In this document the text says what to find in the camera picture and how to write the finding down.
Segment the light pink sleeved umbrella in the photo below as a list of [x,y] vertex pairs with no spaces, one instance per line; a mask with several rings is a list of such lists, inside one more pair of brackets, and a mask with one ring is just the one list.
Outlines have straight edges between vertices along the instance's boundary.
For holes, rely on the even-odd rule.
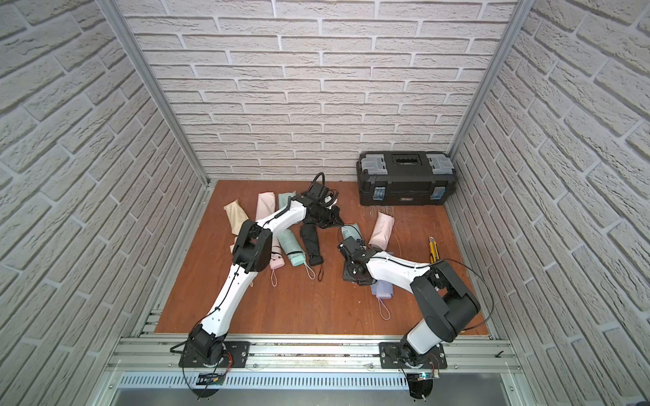
[[262,220],[276,212],[276,196],[274,192],[263,192],[257,197],[256,220]]

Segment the beige umbrella sleeve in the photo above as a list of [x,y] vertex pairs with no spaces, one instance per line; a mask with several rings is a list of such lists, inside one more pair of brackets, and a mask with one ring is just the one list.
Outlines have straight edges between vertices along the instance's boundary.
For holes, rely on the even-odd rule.
[[249,219],[238,200],[232,201],[223,207],[229,220],[231,231],[234,235],[240,233],[241,227]]

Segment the lilac sleeved umbrella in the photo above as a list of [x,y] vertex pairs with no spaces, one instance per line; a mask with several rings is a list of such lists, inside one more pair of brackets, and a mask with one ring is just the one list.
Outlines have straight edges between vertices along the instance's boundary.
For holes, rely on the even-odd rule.
[[380,316],[384,321],[389,321],[391,313],[385,301],[393,298],[394,286],[385,281],[377,281],[371,286],[371,291],[377,299]]

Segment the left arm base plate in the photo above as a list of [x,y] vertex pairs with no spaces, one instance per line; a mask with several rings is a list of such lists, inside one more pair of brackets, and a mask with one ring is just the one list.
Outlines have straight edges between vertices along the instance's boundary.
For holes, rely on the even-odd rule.
[[180,350],[181,368],[244,368],[251,343],[248,341],[225,341],[210,349],[198,344],[184,343]]

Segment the black umbrella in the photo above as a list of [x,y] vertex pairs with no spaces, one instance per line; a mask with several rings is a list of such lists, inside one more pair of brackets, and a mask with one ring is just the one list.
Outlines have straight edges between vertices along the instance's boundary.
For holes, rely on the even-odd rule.
[[323,281],[324,259],[320,249],[317,225],[313,223],[301,225],[301,239],[306,252],[306,270],[310,279]]

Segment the small mint green sleeve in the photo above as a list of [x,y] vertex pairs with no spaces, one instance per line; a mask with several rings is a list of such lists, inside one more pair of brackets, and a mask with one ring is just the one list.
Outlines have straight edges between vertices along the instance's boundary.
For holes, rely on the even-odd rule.
[[343,225],[340,228],[340,233],[341,233],[341,240],[353,238],[357,243],[361,245],[364,244],[364,240],[360,228],[356,223]]

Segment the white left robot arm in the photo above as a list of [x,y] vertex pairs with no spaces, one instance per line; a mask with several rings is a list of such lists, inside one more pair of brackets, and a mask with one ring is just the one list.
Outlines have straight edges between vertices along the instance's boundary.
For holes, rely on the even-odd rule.
[[200,365],[215,366],[225,356],[224,341],[232,318],[245,291],[271,262],[273,237],[305,219],[313,219],[320,228],[342,224],[337,192],[324,196],[302,193],[291,197],[280,210],[259,220],[247,220],[235,241],[232,265],[224,286],[211,311],[201,318],[186,340],[184,353],[196,355]]

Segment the mint green sleeved umbrella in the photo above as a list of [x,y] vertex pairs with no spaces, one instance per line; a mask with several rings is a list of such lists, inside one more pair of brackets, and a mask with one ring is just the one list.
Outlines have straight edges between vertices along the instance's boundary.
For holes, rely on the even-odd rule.
[[294,196],[296,196],[295,191],[278,194],[278,208],[284,209],[286,206],[289,205],[289,202]]

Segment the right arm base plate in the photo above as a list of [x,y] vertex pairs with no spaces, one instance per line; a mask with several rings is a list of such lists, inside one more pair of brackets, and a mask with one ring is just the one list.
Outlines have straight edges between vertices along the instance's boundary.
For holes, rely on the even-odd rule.
[[444,370],[448,368],[445,349],[441,343],[424,354],[406,342],[381,342],[379,360],[384,370]]

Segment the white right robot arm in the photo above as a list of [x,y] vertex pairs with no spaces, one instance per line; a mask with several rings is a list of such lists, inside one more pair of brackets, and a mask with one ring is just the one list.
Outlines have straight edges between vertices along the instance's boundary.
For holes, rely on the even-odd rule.
[[431,350],[453,342],[481,311],[474,293],[449,262],[417,263],[366,248],[349,237],[339,244],[345,279],[360,286],[393,284],[414,295],[422,320],[398,344],[383,352],[391,368],[416,369],[431,360]]

